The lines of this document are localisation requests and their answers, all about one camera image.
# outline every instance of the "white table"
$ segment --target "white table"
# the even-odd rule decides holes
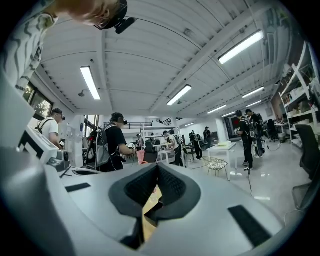
[[[230,151],[231,149],[236,145],[237,143],[236,142],[232,142],[229,146],[218,146],[218,145],[215,145],[213,147],[209,147],[207,148],[207,151],[209,151],[209,156],[211,157],[211,153],[212,152],[216,152],[216,153],[219,153],[219,152],[224,152],[226,153],[226,158],[227,158],[227,163],[228,163],[228,172],[229,172],[229,177],[228,180],[231,179],[231,175],[230,175],[230,170],[231,170],[231,161],[230,161]],[[235,157],[235,166],[234,168],[237,170],[238,169],[238,159],[237,157]]]
[[[170,150],[161,150],[158,152],[158,155],[160,155],[161,161],[163,161],[163,155],[165,155],[166,163],[169,164],[169,153],[175,153],[173,149]],[[184,158],[184,151],[181,151],[181,157],[182,157],[182,163],[183,166],[185,166],[185,158]]]
[[[286,123],[276,123],[274,126],[281,127],[281,131],[282,131],[282,133],[284,133],[284,126],[287,126],[287,125],[288,125],[288,123],[286,122]]]

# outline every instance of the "sneaker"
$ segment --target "sneaker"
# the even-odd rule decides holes
[[[253,167],[250,168],[250,167],[248,166],[248,167],[244,168],[243,170],[244,170],[245,172],[248,172],[248,171],[252,171],[253,169],[254,169]]]

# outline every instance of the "ceiling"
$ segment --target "ceiling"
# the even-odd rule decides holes
[[[129,0],[127,16],[137,21],[122,34],[60,18],[47,33],[36,73],[79,114],[196,118],[227,105],[222,115],[275,93],[292,40],[280,13],[262,0]],[[263,40],[220,64],[219,56],[259,29]],[[78,96],[87,89],[83,66],[91,67],[101,100],[89,91]],[[168,106],[187,84],[192,90]]]

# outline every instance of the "wire chair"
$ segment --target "wire chair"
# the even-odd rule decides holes
[[[224,168],[226,178],[228,179],[228,174],[226,169],[226,166],[228,165],[228,163],[226,161],[223,161],[221,159],[214,158],[214,157],[209,157],[209,156],[203,156],[201,160],[204,161],[204,164],[209,168],[207,173],[208,175],[210,170],[214,170],[215,176],[219,177],[219,171]]]

